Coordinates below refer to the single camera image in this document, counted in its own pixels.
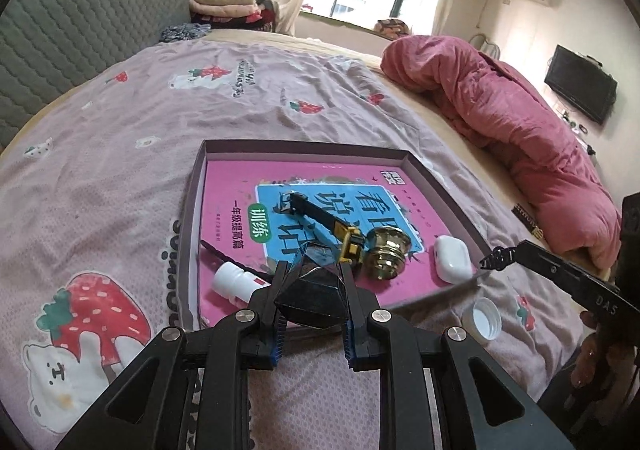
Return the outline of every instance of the silver bolt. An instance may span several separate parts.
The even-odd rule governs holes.
[[[376,322],[389,322],[389,320],[391,320],[391,313],[386,309],[376,309],[371,313],[371,318]]]
[[[167,329],[162,331],[162,340],[173,342],[178,338],[180,338],[180,330],[176,327],[168,327]]]
[[[450,327],[447,336],[456,342],[462,342],[466,338],[466,331],[462,327]]]
[[[239,322],[251,322],[255,318],[255,313],[250,309],[241,309],[236,313],[236,320]]]

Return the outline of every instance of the gray quilted headboard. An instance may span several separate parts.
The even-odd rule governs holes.
[[[0,16],[0,145],[46,104],[188,23],[189,0],[11,0]]]

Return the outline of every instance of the window sill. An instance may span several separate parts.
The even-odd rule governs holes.
[[[325,23],[330,26],[343,26],[345,28],[351,28],[352,30],[356,30],[358,32],[365,32],[367,34],[380,37],[380,39],[388,40],[389,42],[391,42],[392,40],[392,39],[389,39],[389,37],[385,37],[382,34],[374,32],[370,28],[364,28],[362,26],[358,26],[357,24],[348,23],[346,21],[339,21],[338,19],[334,19],[332,17],[325,17],[318,14],[312,14],[311,12],[303,12],[303,11],[300,12],[300,16],[305,16],[305,17],[311,18],[312,20],[320,21],[321,23]]]

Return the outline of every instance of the red fabric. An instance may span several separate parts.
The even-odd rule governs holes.
[[[587,247],[597,267],[613,264],[620,212],[577,138],[518,71],[462,39],[426,36],[389,44],[382,71],[431,92],[456,131],[509,169],[554,252]]]

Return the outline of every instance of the television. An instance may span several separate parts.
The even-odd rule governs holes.
[[[600,66],[558,45],[545,84],[602,125],[616,100],[618,82]]]

